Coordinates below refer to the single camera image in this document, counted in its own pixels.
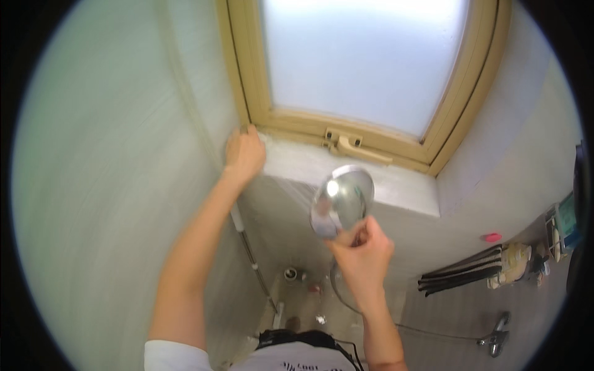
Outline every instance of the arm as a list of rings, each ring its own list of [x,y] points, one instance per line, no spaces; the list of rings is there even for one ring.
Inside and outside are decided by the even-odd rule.
[[[352,248],[355,237],[362,242]],[[359,222],[351,231],[326,241],[346,284],[363,314],[365,357],[371,371],[406,371],[398,330],[386,304],[383,287],[394,243],[373,217]]]
[[[204,288],[221,229],[237,197],[264,166],[256,128],[236,130],[227,143],[227,165],[198,213],[173,244],[161,270],[150,340],[170,340],[206,350]]]

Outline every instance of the chrome faucet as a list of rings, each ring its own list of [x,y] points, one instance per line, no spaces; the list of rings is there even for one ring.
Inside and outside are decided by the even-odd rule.
[[[495,328],[493,331],[487,335],[482,337],[481,339],[477,340],[477,345],[489,345],[489,354],[491,357],[495,358],[501,354],[503,350],[503,344],[507,341],[507,335],[510,333],[509,331],[503,331],[503,327],[507,325],[510,321],[510,312],[503,312],[499,320],[495,324]]]

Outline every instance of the frosted glass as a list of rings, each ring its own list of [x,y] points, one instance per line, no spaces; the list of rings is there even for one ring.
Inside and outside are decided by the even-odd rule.
[[[274,107],[422,137],[460,47],[466,0],[261,0]]]

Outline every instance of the window frame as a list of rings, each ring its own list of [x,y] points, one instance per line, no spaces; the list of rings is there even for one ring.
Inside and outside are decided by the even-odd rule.
[[[511,0],[471,0],[453,72],[421,140],[365,122],[274,109],[258,0],[217,0],[229,80],[242,125],[286,139],[332,147],[328,131],[390,163],[436,176],[458,148],[488,95],[503,57]]]

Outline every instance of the hand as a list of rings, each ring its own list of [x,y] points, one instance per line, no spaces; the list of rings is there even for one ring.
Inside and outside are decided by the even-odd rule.
[[[243,188],[262,170],[266,161],[264,143],[258,137],[254,125],[247,134],[235,129],[227,141],[227,162],[223,174],[229,176]]]
[[[354,241],[360,246],[351,247]],[[340,231],[326,240],[355,302],[363,314],[385,305],[384,278],[394,252],[394,242],[381,230],[374,217],[367,217],[350,231]]]

